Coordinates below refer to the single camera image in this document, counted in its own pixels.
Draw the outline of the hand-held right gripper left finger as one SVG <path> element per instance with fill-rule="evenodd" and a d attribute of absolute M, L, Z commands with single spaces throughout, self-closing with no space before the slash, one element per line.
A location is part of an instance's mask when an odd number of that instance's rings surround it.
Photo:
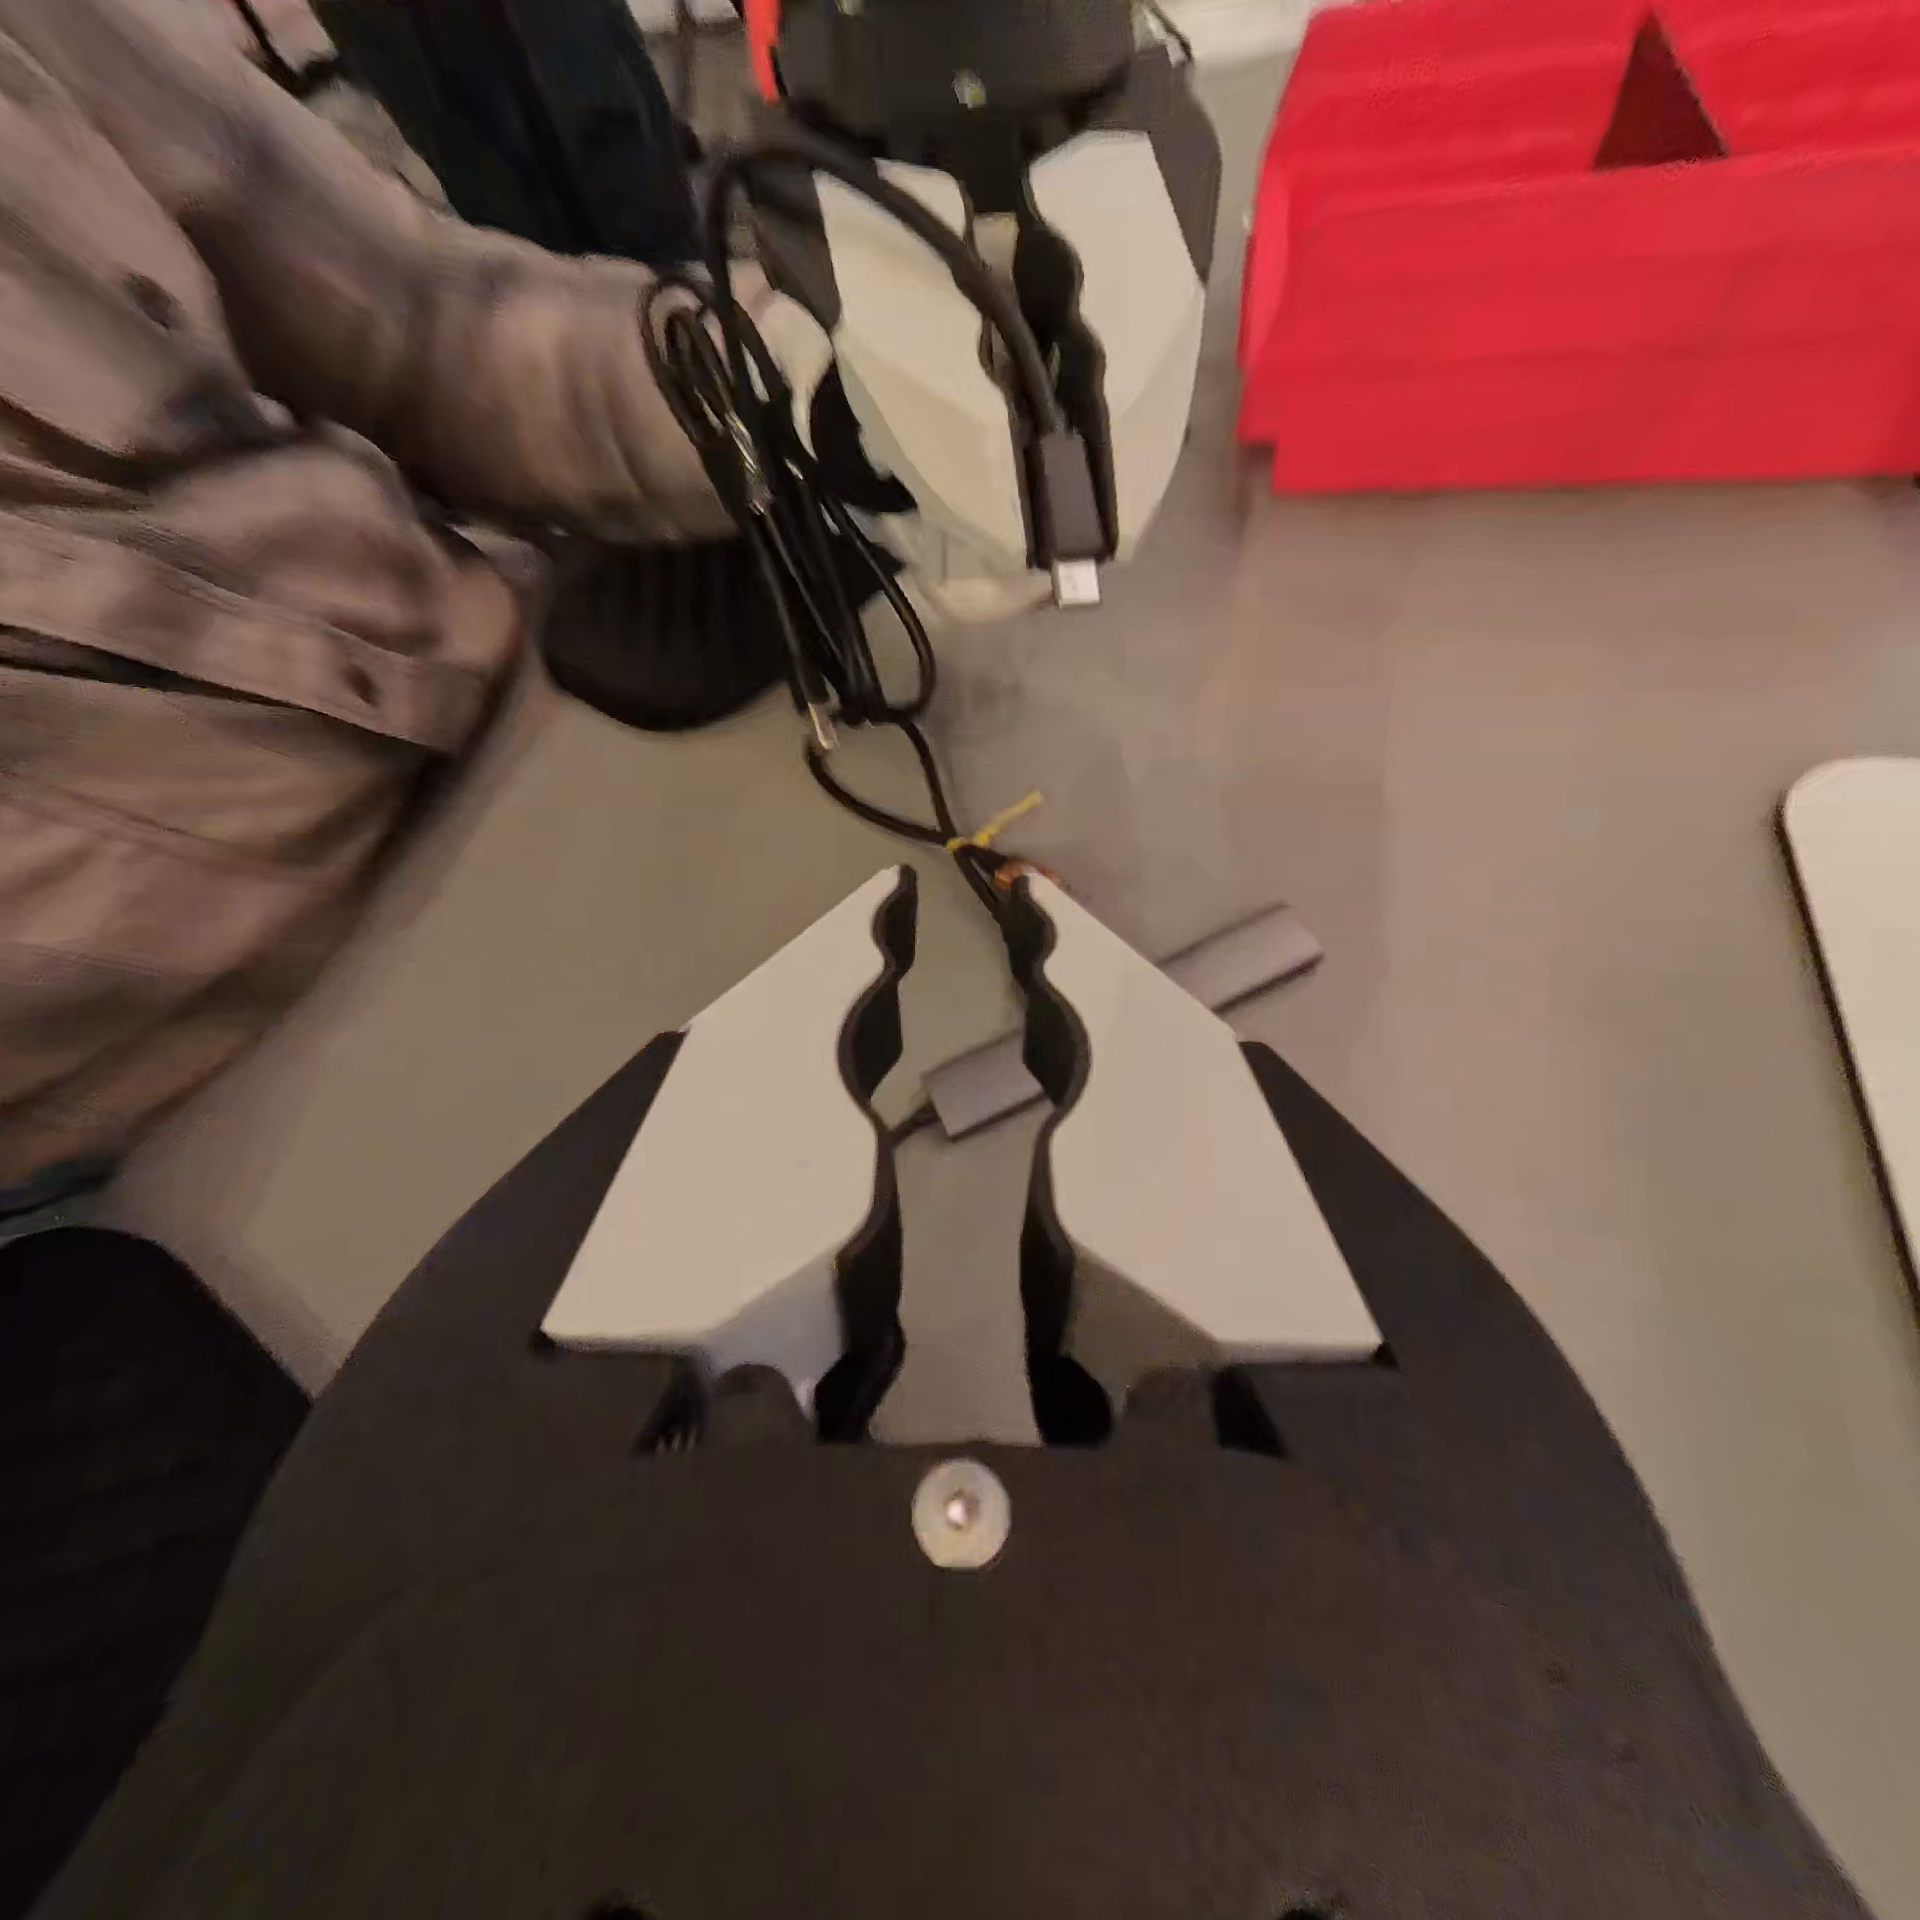
<path fill-rule="evenodd" d="M 664 1355 L 704 1389 L 774 1372 L 830 1444 L 868 1438 L 906 1358 L 898 1156 L 920 877 L 857 887 L 683 1030 L 551 1299 L 560 1350 Z"/>

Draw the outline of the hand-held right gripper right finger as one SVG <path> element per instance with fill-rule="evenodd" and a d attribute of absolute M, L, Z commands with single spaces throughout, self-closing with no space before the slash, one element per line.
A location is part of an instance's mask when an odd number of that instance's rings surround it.
<path fill-rule="evenodd" d="M 1048 1109 L 1023 1233 L 1023 1363 L 1048 1449 L 1105 1444 L 1134 1390 L 1349 1368 L 1383 1331 L 1223 1018 L 1046 877 L 1009 894 L 1023 1064 Z"/>

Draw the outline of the white stand base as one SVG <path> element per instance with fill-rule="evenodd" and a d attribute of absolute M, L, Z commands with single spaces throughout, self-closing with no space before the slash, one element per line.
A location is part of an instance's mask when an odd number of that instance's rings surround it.
<path fill-rule="evenodd" d="M 1918 761 L 1854 755 L 1805 771 L 1778 837 L 1860 1134 L 1911 1299 L 1918 1296 Z"/>

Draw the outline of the grey usb hub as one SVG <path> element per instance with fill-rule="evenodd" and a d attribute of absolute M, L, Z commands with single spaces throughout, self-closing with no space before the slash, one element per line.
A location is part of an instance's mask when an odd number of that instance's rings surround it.
<path fill-rule="evenodd" d="M 1289 905 L 1269 905 L 1249 920 L 1213 930 L 1159 963 L 1161 974 L 1221 1015 L 1243 1002 L 1312 974 L 1325 948 Z M 936 1130 L 966 1139 L 1038 1104 L 1043 1089 L 1025 1064 L 1023 1030 L 950 1057 L 927 1076 L 922 1102 L 892 1130 L 900 1144 Z"/>

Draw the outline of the red plastic bin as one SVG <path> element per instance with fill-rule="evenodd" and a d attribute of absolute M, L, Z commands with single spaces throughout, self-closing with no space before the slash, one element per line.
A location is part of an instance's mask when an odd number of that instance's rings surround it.
<path fill-rule="evenodd" d="M 1913 478 L 1918 6 L 1315 11 L 1236 367 L 1286 494 Z"/>

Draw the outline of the black mesh wrist rest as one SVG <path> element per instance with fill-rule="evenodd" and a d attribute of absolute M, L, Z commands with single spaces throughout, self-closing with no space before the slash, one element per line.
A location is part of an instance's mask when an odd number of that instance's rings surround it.
<path fill-rule="evenodd" d="M 789 683 L 774 596 L 744 538 L 571 547 L 540 651 L 563 694 L 644 734 L 708 730 Z"/>

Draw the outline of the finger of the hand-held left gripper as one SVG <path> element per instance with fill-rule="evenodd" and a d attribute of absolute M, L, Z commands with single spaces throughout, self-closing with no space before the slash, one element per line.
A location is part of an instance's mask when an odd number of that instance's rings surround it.
<path fill-rule="evenodd" d="M 814 159 L 838 309 L 811 402 L 823 478 L 920 587 L 1041 587 L 1032 489 L 1051 392 L 958 184 Z"/>
<path fill-rule="evenodd" d="M 1130 558 L 1185 452 L 1213 274 L 1213 131 L 1078 131 L 1025 173 L 1023 294 L 1053 320 L 1094 473 L 1102 558 Z"/>

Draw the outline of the person's plaid shirt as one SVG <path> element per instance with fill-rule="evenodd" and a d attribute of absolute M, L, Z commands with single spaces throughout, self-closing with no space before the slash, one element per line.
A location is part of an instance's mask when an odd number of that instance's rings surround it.
<path fill-rule="evenodd" d="M 200 9 L 6 6 L 6 1206 L 281 1020 L 517 675 L 378 448 L 429 231 Z"/>

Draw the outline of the person's left forearm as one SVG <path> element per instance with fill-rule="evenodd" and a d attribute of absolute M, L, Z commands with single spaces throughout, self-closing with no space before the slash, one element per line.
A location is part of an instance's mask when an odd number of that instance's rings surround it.
<path fill-rule="evenodd" d="M 642 268 L 466 227 L 388 178 L 186 233 L 254 377 L 446 504 L 616 544 L 731 533 L 648 354 L 644 321 L 690 300 Z"/>

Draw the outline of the person's left hand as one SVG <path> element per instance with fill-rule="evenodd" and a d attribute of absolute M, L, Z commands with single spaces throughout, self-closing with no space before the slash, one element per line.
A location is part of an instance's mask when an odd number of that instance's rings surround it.
<path fill-rule="evenodd" d="M 793 442 L 817 458 L 811 411 L 820 384 L 834 370 L 830 330 L 800 300 L 770 285 L 742 281 L 737 290 L 751 330 L 748 349 L 771 367 L 771 374 L 755 374 L 760 394 L 771 403 L 780 426 L 791 430 Z"/>

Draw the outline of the person's dark pants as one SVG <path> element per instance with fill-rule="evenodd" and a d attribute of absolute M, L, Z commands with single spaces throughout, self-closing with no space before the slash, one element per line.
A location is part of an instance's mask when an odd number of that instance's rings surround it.
<path fill-rule="evenodd" d="M 173 1255 L 2 1250 L 2 1916 L 157 1725 L 309 1397 Z"/>

